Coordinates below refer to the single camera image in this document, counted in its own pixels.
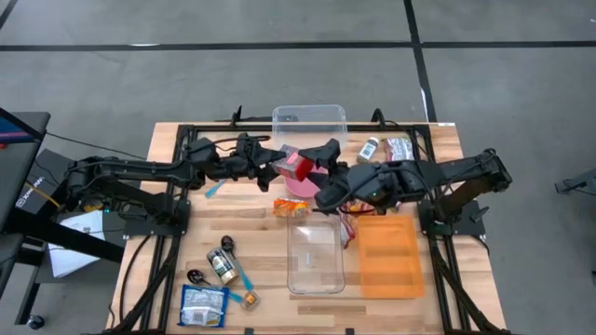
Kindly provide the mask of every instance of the wooden tabletop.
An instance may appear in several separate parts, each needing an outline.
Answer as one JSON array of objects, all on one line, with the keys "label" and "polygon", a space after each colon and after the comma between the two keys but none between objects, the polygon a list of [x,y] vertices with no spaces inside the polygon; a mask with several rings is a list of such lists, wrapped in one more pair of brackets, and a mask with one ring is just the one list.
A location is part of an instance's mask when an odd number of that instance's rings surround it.
[{"label": "wooden tabletop", "polygon": [[[158,123],[153,134],[148,159],[170,162],[172,158],[178,123]],[[463,156],[457,130],[453,124],[430,124],[435,156],[438,161],[453,160]],[[204,133],[212,140],[236,136],[235,132]],[[350,133],[340,159],[350,164],[362,143],[370,136],[378,138],[396,137],[399,133]],[[223,148],[233,142],[222,143]],[[271,146],[272,141],[264,146]],[[381,148],[375,154],[377,160],[384,160]],[[189,284],[186,272],[190,269],[203,271],[207,280],[219,280],[206,260],[206,254],[218,247],[223,235],[231,235],[236,241],[236,256],[247,276],[255,286],[262,301],[252,312],[246,312],[237,303],[230,303],[225,319],[225,328],[208,329],[209,333],[242,333],[244,328],[254,328],[255,334],[263,333],[339,333],[354,328],[357,334],[400,333],[441,334],[440,310],[433,279],[432,265],[427,239],[420,233],[417,213],[413,204],[405,204],[401,215],[414,217],[418,249],[425,281],[425,296],[411,300],[364,300],[359,287],[358,246],[352,243],[344,250],[345,289],[332,295],[295,295],[288,290],[288,228],[287,223],[272,215],[272,203],[277,197],[291,197],[282,178],[271,182],[268,193],[261,193],[256,181],[228,181],[211,199],[204,195],[215,182],[208,181],[199,191],[189,194],[192,203],[192,217],[188,232],[182,239],[173,296],[169,307],[168,334],[201,333],[206,329],[179,327],[182,285]],[[162,183],[144,182],[142,188],[148,192],[163,192]],[[124,272],[134,250],[142,237],[131,238],[122,260],[112,307],[118,315],[120,287]],[[147,285],[147,278],[153,257],[156,238],[152,237],[143,247],[132,266],[126,287],[125,314],[141,296]],[[477,303],[488,319],[500,328],[505,321],[494,285],[491,264],[486,249],[468,236],[454,237],[455,250],[462,281],[467,293]],[[232,290],[244,294],[241,281]],[[448,289],[451,316],[454,327],[458,327],[454,296]],[[154,301],[151,327],[157,325],[160,310],[161,291]]]}]

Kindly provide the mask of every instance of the black floor stripe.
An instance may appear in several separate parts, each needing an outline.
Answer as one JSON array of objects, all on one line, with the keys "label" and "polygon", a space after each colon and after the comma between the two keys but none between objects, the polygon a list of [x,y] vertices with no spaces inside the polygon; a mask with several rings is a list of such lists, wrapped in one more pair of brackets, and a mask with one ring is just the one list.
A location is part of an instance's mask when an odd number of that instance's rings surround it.
[{"label": "black floor stripe", "polygon": [[4,27],[4,24],[7,22],[10,13],[12,13],[12,9],[17,5],[19,0],[10,0],[7,4],[7,7],[4,8],[2,15],[0,15],[0,30]]},{"label": "black floor stripe", "polygon": [[596,47],[596,41],[423,42],[422,48]]},{"label": "black floor stripe", "polygon": [[410,36],[412,37],[413,57],[416,61],[416,71],[418,72],[418,82],[420,88],[424,91],[422,99],[424,100],[427,121],[437,122],[437,113],[435,112],[435,103],[432,100],[432,93],[430,92],[430,84],[428,83],[427,65],[425,64],[425,56],[422,52],[420,35],[418,33],[418,26],[416,25],[416,16],[413,14],[412,0],[403,0],[403,5],[406,9],[406,17],[408,19],[408,28],[410,29]]},{"label": "black floor stripe", "polygon": [[262,43],[196,43],[141,45],[45,45],[0,46],[0,51],[193,51],[193,50],[281,50],[343,48],[407,48],[410,42],[399,41],[327,41],[327,42],[262,42]]}]

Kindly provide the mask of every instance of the orange plastic container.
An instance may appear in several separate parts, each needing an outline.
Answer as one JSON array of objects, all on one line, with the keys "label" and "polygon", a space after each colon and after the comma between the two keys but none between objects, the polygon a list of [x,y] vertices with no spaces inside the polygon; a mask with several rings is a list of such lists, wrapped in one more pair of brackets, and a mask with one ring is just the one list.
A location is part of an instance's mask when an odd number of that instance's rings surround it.
[{"label": "orange plastic container", "polygon": [[360,285],[368,299],[411,299],[425,294],[413,219],[358,218]]}]

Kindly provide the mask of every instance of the blue snack bag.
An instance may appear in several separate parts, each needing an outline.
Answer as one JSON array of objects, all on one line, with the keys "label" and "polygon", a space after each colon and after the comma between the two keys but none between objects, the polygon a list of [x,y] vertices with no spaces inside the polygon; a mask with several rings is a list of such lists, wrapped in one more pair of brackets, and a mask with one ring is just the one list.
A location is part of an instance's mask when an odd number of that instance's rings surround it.
[{"label": "blue snack bag", "polygon": [[222,328],[230,288],[183,285],[178,326]]}]

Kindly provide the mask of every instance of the concrete floor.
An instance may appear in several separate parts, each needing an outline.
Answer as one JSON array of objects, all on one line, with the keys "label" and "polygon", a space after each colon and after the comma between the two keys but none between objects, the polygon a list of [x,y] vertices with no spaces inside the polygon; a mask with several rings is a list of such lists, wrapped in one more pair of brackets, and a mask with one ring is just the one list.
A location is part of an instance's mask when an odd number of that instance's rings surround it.
[{"label": "concrete floor", "polygon": [[[0,0],[5,6],[7,0]],[[588,0],[416,0],[423,41],[596,40]],[[130,44],[408,40],[401,1],[19,0],[0,44]],[[590,334],[596,328],[596,207],[553,183],[596,167],[594,48],[425,50],[437,116],[455,122],[467,154],[494,147],[514,184],[481,202],[509,329]],[[375,107],[425,120],[413,53],[392,50],[0,52],[0,105],[49,111],[49,130],[146,154],[156,121],[269,115],[278,105],[338,103],[350,120]],[[71,157],[106,154],[63,141]],[[103,328],[117,276],[104,264],[43,286],[37,333]],[[30,269],[18,266],[0,301],[0,333],[30,334],[14,315]]]}]

